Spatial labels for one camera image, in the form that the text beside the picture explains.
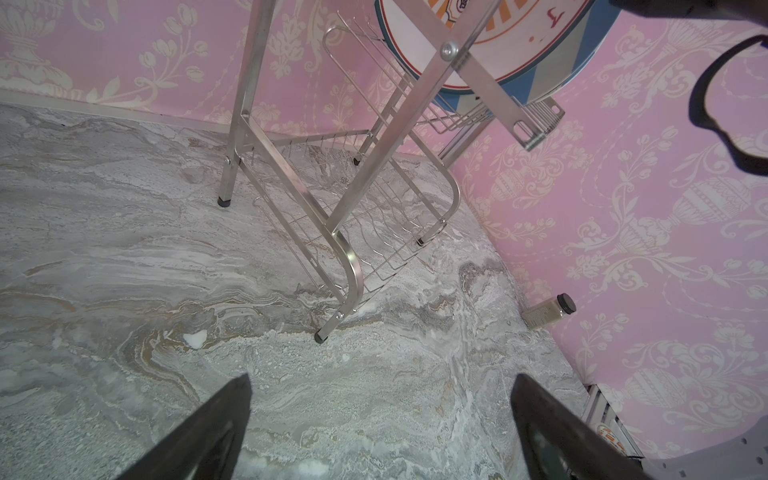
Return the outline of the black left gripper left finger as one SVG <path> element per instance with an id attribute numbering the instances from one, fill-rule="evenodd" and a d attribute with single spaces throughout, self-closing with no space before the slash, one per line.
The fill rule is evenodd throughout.
<path id="1" fill-rule="evenodd" d="M 120 477 L 232 478 L 250 417 L 251 398 L 247 374 L 230 380 Z"/>

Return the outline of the blue cream striped plate front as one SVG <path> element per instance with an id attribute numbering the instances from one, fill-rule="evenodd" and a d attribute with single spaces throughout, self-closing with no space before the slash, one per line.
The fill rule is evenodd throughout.
<path id="1" fill-rule="evenodd" d="M 584 68 L 619 13 L 608 1 L 502 1 L 470 53 L 509 96 L 529 104 Z"/>

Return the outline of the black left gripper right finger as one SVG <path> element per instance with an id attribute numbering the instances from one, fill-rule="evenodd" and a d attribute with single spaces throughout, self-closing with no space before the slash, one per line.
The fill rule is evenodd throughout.
<path id="1" fill-rule="evenodd" d="M 648 477 L 531 376 L 516 376 L 510 406 L 530 478 Z"/>

